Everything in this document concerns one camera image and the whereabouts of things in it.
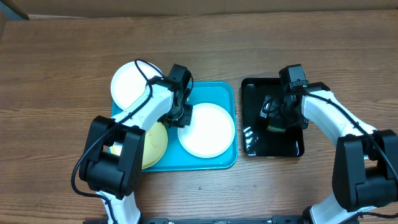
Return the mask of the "green and yellow sponge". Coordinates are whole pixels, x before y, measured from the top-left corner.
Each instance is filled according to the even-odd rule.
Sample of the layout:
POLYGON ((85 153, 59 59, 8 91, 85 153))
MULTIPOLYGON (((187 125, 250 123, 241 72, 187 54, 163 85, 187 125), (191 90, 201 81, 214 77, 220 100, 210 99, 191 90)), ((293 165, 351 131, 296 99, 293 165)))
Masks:
POLYGON ((278 132, 278 133, 284 133, 285 128, 279 124, 269 124, 267 127, 267 130, 273 131, 273 132, 278 132))

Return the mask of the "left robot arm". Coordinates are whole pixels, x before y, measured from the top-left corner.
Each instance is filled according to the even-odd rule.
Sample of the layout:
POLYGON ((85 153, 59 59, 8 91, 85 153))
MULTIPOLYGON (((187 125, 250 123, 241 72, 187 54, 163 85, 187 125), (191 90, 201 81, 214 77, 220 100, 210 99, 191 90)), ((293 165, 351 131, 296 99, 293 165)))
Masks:
POLYGON ((192 76, 170 74, 147 81, 141 99, 115 118, 97 116, 72 171, 72 189, 100 198, 110 223, 139 223, 133 191, 141 175, 146 132, 158 121, 184 128, 191 123, 192 76))

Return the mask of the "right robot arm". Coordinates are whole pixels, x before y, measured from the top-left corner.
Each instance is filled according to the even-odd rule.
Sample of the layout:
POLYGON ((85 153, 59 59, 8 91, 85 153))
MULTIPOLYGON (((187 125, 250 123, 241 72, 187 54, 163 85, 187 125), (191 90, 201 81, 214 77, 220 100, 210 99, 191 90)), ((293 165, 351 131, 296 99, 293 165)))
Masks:
POLYGON ((305 129, 312 121, 335 146, 333 192, 307 207, 298 223, 358 223, 365 215, 393 219, 373 210, 397 201, 397 134, 380 131, 346 109, 322 82, 288 84, 267 95, 260 115, 269 129, 305 129))

